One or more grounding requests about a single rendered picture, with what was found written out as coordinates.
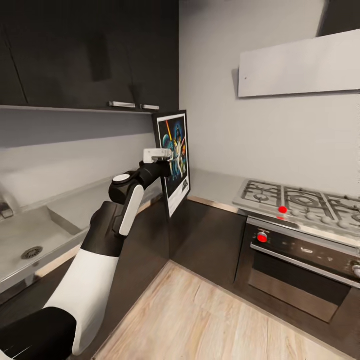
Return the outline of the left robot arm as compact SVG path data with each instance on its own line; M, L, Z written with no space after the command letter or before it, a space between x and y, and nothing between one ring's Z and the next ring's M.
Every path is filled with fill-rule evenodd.
M144 197L159 177L169 178L173 152L145 148L140 169L112 179L105 201L70 268L39 312L0 328L0 360L66 360L81 355L97 336L119 257Z

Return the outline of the poster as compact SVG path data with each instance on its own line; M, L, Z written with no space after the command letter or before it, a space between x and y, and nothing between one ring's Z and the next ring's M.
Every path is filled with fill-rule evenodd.
M170 224L191 191L187 110L152 113L155 147L169 149L170 177L161 177L167 224Z

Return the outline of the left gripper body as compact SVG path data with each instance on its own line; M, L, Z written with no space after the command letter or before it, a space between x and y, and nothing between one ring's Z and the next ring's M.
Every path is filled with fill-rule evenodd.
M157 161L153 163L144 163L144 161L141 161L139 163L139 167L150 173L153 183L159 177L169 178L172 175L170 162L167 160Z

